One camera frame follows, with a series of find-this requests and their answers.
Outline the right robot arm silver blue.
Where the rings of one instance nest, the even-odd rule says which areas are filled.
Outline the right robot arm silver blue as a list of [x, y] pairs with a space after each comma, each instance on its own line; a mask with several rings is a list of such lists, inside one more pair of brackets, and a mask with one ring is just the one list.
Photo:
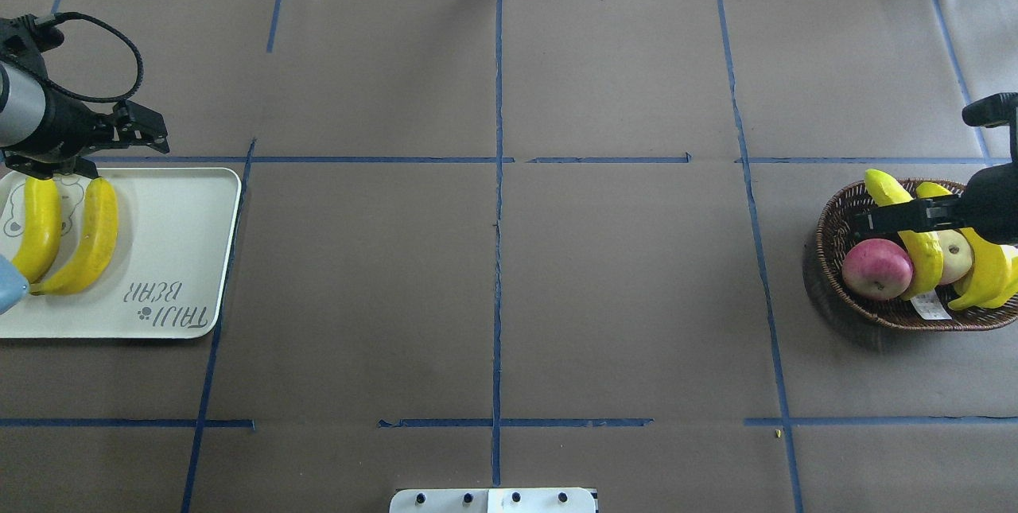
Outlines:
[[971, 227], [989, 243], [1016, 244], [1016, 93], [997, 93], [974, 101], [963, 108], [962, 118], [968, 126], [1007, 126], [1011, 161], [975, 173], [960, 194], [920, 196], [852, 216], [852, 236], [869, 239], [895, 231], [923, 233]]

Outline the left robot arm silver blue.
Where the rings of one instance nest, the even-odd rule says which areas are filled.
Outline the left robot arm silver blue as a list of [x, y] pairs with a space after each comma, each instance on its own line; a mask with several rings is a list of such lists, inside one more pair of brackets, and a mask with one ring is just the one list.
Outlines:
[[29, 178], [99, 178], [90, 155], [146, 147], [168, 154], [163, 114], [130, 99], [98, 113], [83, 100], [48, 89], [24, 68], [2, 63], [1, 146], [3, 164]]

